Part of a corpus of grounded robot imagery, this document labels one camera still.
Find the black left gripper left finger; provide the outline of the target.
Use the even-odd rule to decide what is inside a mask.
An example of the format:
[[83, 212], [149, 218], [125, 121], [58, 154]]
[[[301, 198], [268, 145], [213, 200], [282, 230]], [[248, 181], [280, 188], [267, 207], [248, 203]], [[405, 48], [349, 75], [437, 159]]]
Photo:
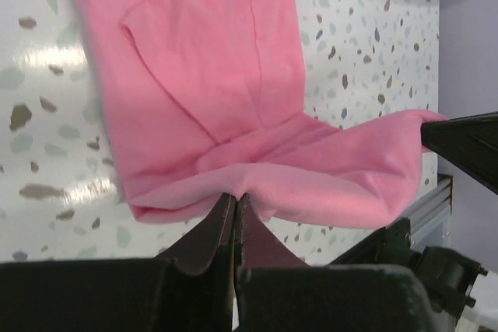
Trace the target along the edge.
[[1, 266], [3, 331], [229, 331], [235, 199], [153, 258]]

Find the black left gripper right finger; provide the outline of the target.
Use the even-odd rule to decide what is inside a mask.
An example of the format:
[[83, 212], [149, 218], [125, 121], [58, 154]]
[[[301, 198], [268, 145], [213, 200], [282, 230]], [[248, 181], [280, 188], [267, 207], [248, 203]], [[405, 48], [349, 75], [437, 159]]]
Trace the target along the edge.
[[310, 266], [238, 204], [240, 331], [436, 331], [422, 283], [392, 264]]

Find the pink t shirt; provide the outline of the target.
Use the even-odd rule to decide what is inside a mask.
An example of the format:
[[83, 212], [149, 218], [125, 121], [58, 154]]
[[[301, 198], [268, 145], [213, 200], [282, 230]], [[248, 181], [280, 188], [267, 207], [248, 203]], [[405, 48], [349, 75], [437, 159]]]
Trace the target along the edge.
[[420, 128], [403, 110], [348, 129], [303, 110], [295, 0], [75, 0], [134, 216], [168, 222], [249, 195], [263, 219], [378, 229], [415, 197]]

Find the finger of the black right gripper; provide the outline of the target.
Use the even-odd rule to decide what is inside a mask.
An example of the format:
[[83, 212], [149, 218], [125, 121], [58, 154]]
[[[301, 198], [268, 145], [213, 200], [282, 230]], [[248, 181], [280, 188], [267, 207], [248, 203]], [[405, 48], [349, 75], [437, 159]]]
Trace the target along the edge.
[[446, 159], [493, 193], [497, 192], [497, 113], [428, 122], [423, 146]]

